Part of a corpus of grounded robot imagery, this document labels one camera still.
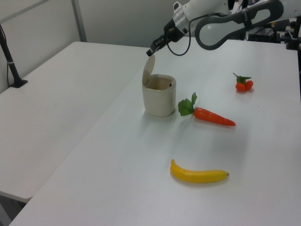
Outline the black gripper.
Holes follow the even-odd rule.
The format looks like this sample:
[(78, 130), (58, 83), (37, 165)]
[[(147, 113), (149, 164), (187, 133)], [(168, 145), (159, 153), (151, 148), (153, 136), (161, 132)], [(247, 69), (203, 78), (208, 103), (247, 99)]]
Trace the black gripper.
[(171, 19), (164, 26), (164, 35), (161, 35), (152, 42), (150, 49), (146, 52), (147, 56), (152, 56), (155, 52), (166, 46), (168, 42), (178, 42), (184, 35), (185, 34), (176, 27), (174, 20)]

